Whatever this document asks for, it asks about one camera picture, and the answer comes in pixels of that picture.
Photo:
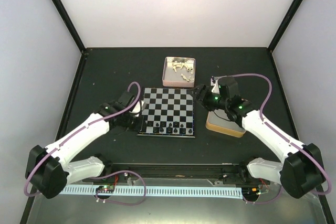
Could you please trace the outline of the black chess king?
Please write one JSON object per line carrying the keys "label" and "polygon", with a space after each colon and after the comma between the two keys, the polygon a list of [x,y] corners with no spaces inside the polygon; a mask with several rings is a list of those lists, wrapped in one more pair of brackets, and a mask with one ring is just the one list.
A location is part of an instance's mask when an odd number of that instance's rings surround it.
{"label": "black chess king", "polygon": [[166,122],[160,122],[160,133],[164,133],[166,128]]}

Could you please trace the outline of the yellow tin tray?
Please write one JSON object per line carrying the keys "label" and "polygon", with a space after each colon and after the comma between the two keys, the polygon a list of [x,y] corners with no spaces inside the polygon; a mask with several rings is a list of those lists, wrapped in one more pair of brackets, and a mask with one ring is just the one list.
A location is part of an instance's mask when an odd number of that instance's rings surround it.
{"label": "yellow tin tray", "polygon": [[246,133],[246,131],[239,127],[235,122],[228,121],[228,117],[224,110],[208,112],[206,128],[210,131],[237,138],[242,137]]}

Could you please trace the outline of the black and grey chessboard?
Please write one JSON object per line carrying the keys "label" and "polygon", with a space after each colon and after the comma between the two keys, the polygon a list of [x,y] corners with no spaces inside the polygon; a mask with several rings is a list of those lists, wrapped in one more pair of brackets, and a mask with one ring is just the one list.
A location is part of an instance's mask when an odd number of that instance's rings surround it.
{"label": "black and grey chessboard", "polygon": [[[142,110],[141,115],[146,116],[146,131],[138,132],[139,136],[164,136],[164,137],[183,137],[194,138],[194,100],[186,89],[180,88],[145,88],[143,91],[143,100],[146,107]],[[166,130],[169,123],[178,121],[179,127],[172,125],[172,133],[167,134]],[[148,122],[153,122],[153,126],[148,126]],[[153,133],[155,124],[166,122],[164,133]],[[181,134],[180,130],[186,129],[185,134]]]}

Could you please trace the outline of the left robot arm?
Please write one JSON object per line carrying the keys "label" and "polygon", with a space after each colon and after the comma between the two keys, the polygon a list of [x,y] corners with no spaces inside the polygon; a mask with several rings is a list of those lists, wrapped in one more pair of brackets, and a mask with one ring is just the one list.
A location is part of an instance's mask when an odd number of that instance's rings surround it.
{"label": "left robot arm", "polygon": [[32,185],[36,189],[35,195],[42,194],[51,199],[59,195],[66,186],[80,180],[92,178],[106,182],[115,176],[111,161],[101,154],[80,161],[74,161],[74,158],[114,127],[130,129],[135,126],[144,107],[140,95],[127,90],[117,100],[102,104],[64,137],[46,147],[34,146],[28,154],[24,194],[33,196],[28,192],[28,185]]}

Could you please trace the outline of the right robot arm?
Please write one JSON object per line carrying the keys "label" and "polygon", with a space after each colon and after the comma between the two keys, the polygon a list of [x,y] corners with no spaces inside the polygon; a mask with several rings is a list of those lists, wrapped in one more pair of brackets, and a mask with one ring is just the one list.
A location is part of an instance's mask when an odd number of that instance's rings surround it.
{"label": "right robot arm", "polygon": [[192,98],[209,112],[223,110],[227,119],[257,137],[279,159],[278,162],[254,158],[238,171],[239,179],[250,184],[256,178],[280,184],[293,198],[316,193],[323,183],[328,189],[332,182],[323,165],[320,149],[306,145],[273,124],[253,104],[242,98],[234,76],[212,77],[210,85],[200,84],[188,90]]}

